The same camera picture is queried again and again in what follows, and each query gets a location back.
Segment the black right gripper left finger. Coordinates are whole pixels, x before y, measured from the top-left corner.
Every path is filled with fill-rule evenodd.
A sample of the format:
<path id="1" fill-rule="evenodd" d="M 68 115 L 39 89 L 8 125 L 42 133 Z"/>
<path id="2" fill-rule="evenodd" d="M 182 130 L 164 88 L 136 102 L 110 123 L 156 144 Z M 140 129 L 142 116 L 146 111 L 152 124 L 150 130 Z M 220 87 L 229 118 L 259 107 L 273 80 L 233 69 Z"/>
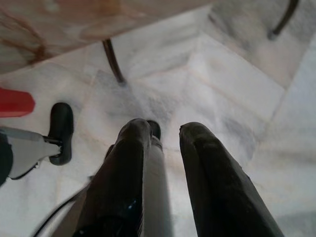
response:
<path id="1" fill-rule="evenodd" d="M 143 235 L 143 170 L 151 143 L 146 120 L 136 118 L 123 126 L 86 191 L 80 236 Z"/>

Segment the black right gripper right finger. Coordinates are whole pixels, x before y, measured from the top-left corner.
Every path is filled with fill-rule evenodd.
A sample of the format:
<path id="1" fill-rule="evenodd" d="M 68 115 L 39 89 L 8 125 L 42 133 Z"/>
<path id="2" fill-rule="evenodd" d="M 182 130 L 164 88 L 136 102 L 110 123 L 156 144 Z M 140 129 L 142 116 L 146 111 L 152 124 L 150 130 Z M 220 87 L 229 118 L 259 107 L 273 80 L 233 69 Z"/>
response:
<path id="1" fill-rule="evenodd" d="M 203 124 L 180 127 L 180 150 L 199 237 L 281 237 L 248 175 Z"/>

